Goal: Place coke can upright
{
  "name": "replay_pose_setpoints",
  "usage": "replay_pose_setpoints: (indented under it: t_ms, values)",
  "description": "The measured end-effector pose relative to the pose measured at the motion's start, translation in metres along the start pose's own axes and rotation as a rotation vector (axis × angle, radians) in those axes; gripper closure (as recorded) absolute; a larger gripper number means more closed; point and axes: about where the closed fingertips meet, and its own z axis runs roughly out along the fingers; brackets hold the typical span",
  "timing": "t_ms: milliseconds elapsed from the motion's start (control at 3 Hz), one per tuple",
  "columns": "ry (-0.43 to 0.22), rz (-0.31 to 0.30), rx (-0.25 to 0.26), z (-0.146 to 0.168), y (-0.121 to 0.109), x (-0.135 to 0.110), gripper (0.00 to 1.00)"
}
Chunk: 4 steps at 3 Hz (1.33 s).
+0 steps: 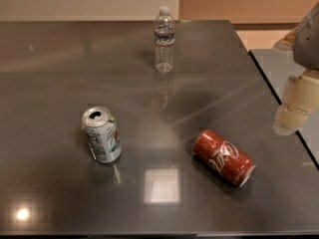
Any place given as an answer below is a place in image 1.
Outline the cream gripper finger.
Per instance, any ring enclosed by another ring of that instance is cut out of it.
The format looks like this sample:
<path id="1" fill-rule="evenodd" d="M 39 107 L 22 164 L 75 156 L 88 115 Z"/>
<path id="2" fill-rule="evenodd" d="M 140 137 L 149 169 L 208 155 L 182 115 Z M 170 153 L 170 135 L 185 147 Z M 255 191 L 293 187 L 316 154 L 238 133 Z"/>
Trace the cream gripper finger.
<path id="1" fill-rule="evenodd" d="M 273 130 L 290 135 L 303 126 L 319 108 L 319 71 L 306 69 L 300 76 L 290 76 L 285 84 L 282 104 L 274 120 Z"/>
<path id="2" fill-rule="evenodd" d="M 273 49 L 277 51 L 291 51 L 296 36 L 297 29 L 289 31 L 283 38 L 273 45 Z"/>

